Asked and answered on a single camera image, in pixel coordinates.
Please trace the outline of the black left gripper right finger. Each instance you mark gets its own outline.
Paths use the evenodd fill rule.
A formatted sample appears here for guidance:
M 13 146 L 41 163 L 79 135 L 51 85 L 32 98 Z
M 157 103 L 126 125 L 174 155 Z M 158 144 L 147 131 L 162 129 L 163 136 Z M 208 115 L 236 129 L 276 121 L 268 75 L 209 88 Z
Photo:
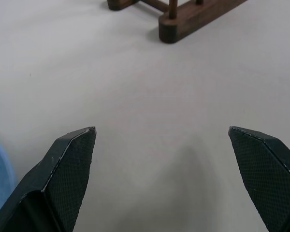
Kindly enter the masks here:
M 290 232 L 290 149 L 278 138 L 232 126 L 244 186 L 270 232 Z

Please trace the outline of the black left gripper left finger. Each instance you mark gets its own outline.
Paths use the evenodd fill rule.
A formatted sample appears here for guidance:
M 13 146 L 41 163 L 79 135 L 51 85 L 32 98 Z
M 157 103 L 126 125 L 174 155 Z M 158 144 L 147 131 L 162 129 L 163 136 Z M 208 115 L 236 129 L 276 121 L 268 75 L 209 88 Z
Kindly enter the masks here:
M 71 232 L 87 189 L 95 127 L 57 138 L 0 209 L 0 232 Z

